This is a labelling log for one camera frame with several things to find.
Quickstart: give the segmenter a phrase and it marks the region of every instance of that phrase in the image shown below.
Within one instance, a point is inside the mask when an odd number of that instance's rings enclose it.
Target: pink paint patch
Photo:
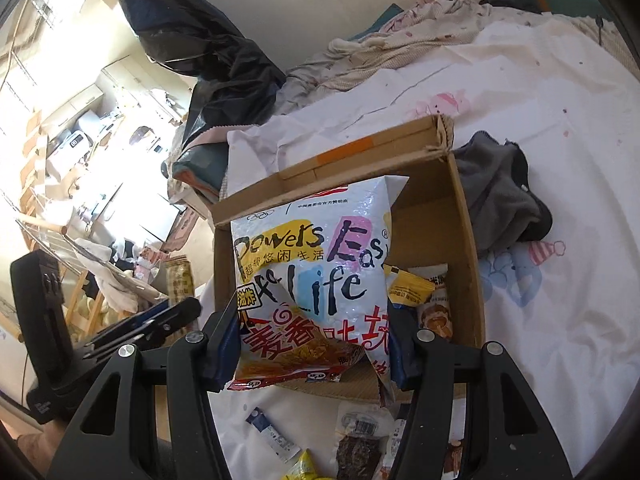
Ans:
[[[344,262],[348,269],[359,270],[360,252],[371,239],[371,220],[363,216],[343,216],[335,227],[328,253],[328,262]]]

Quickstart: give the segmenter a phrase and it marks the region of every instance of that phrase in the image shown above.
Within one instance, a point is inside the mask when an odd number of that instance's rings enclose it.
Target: crumpled blanket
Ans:
[[[471,0],[433,0],[400,16],[404,18],[383,26],[383,30],[391,29],[389,32],[375,32],[357,41],[335,39],[324,52],[291,69],[276,96],[274,114],[286,115],[337,91],[350,90],[382,68],[398,69],[439,46],[469,44],[494,22],[537,26],[560,18],[598,42],[593,18],[535,14],[511,7],[481,6]],[[640,80],[638,66],[613,23],[604,22],[602,47]]]

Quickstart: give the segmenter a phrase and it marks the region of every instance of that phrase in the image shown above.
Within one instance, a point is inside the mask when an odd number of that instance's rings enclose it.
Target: yellow package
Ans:
[[[436,286],[429,280],[406,272],[406,270],[388,265],[382,267],[385,271],[386,294],[391,303],[395,305],[413,307],[422,305],[436,289]]]
[[[331,478],[320,478],[316,473],[316,468],[309,450],[305,449],[300,458],[289,472],[282,477],[282,480],[333,480]]]

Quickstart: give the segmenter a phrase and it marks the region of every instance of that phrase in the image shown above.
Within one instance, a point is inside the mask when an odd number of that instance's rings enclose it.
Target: metal bolt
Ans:
[[[489,354],[491,354],[491,355],[500,355],[504,351],[504,348],[502,348],[502,345],[500,343],[497,343],[495,341],[491,341],[486,346],[486,351],[489,352]]]
[[[200,330],[194,330],[193,332],[189,332],[184,338],[187,340],[187,343],[199,343],[204,339],[204,334]]]
[[[417,335],[418,335],[418,339],[420,341],[424,341],[425,343],[430,343],[431,341],[436,339],[436,335],[431,330],[428,330],[426,328],[423,328],[422,330],[418,330]]]
[[[118,348],[118,355],[120,357],[129,357],[130,355],[133,355],[133,352],[135,351],[136,347],[133,345],[122,345]]]

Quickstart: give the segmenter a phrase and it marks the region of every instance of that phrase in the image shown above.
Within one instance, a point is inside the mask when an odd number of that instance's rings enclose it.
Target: white snack bag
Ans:
[[[231,222],[242,348],[230,389],[337,374],[332,356],[351,364],[344,342],[390,387],[382,263],[407,180],[372,178]]]

